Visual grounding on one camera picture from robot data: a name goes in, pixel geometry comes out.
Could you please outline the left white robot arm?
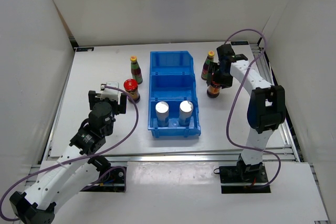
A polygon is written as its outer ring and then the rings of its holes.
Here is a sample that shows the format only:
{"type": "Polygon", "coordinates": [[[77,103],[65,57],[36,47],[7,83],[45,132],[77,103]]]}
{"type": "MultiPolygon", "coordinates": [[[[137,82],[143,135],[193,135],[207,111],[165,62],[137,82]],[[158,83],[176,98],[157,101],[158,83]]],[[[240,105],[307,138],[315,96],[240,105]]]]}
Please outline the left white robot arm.
{"type": "Polygon", "coordinates": [[[57,168],[45,172],[24,192],[14,192],[9,201],[23,223],[52,223],[61,207],[89,183],[105,182],[110,163],[95,153],[113,132],[115,116],[124,114],[127,96],[117,90],[89,91],[90,113],[58,158],[57,168]]]}

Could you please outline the tall sauce bottle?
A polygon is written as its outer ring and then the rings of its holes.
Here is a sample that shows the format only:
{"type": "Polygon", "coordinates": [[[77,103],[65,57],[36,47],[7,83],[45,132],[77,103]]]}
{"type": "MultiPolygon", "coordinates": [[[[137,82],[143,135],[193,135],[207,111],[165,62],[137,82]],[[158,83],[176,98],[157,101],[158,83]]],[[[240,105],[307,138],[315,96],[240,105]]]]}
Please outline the tall sauce bottle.
{"type": "Polygon", "coordinates": [[[141,68],[140,68],[139,63],[138,63],[138,59],[137,59],[136,56],[131,56],[130,61],[131,61],[132,78],[138,84],[141,84],[143,82],[143,78],[142,78],[141,68]]]}
{"type": "Polygon", "coordinates": [[[208,70],[209,70],[209,64],[211,62],[213,62],[214,56],[215,56],[214,51],[211,50],[211,51],[208,52],[207,57],[205,59],[205,62],[203,64],[203,69],[202,69],[202,74],[201,74],[201,78],[203,80],[207,80],[208,70]]]}

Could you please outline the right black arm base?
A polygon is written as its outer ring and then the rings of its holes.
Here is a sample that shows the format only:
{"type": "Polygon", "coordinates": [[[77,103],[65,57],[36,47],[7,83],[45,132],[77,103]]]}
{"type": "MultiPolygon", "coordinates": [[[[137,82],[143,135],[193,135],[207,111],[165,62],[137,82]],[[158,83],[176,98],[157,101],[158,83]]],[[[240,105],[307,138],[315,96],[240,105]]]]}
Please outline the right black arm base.
{"type": "Polygon", "coordinates": [[[271,193],[263,163],[246,166],[243,161],[238,161],[235,166],[219,166],[213,172],[220,177],[222,194],[271,193]]]}

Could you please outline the silver can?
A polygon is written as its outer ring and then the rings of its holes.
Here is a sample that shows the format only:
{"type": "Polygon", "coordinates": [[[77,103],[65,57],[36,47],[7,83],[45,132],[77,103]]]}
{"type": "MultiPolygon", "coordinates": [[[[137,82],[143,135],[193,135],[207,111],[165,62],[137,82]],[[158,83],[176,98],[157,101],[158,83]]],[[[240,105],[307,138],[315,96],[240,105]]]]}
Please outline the silver can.
{"type": "Polygon", "coordinates": [[[180,111],[178,119],[180,126],[189,126],[193,109],[194,107],[191,101],[185,100],[180,103],[180,111]]]}
{"type": "Polygon", "coordinates": [[[167,127],[169,125],[169,105],[161,101],[155,105],[155,112],[157,116],[157,124],[159,127],[167,127]]]}

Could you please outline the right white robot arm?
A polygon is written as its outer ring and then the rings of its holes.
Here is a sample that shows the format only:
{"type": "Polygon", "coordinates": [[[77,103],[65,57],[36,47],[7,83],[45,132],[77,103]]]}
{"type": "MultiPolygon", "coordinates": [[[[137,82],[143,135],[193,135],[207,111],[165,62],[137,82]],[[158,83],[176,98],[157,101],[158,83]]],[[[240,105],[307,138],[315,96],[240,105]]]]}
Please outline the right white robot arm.
{"type": "Polygon", "coordinates": [[[256,179],[262,172],[263,151],[274,133],[285,120],[285,90],[265,80],[252,69],[248,58],[236,54],[230,44],[217,48],[218,62],[211,62],[207,77],[207,94],[216,98],[220,89],[230,88],[233,81],[240,83],[250,96],[247,121],[250,126],[246,146],[233,171],[225,171],[242,182],[256,179]]]}

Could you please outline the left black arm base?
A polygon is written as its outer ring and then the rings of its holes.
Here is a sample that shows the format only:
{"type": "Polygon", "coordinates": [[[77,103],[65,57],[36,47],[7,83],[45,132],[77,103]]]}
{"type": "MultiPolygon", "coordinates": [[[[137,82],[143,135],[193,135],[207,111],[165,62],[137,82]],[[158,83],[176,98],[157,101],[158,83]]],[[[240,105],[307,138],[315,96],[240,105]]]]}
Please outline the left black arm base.
{"type": "Polygon", "coordinates": [[[111,170],[100,178],[95,184],[91,184],[82,189],[82,192],[105,192],[105,193],[124,193],[126,186],[126,166],[112,166],[111,170]]]}

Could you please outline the red-lid sauce jar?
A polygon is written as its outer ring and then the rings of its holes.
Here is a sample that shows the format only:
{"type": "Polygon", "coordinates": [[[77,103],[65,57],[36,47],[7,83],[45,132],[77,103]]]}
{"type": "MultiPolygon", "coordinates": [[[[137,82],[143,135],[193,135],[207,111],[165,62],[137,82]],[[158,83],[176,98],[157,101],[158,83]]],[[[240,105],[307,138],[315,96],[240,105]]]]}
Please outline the red-lid sauce jar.
{"type": "Polygon", "coordinates": [[[207,80],[207,96],[216,98],[220,94],[221,85],[213,80],[213,77],[207,80]]]}
{"type": "Polygon", "coordinates": [[[138,83],[134,79],[127,79],[123,84],[124,90],[130,95],[135,103],[140,101],[138,83]]]}

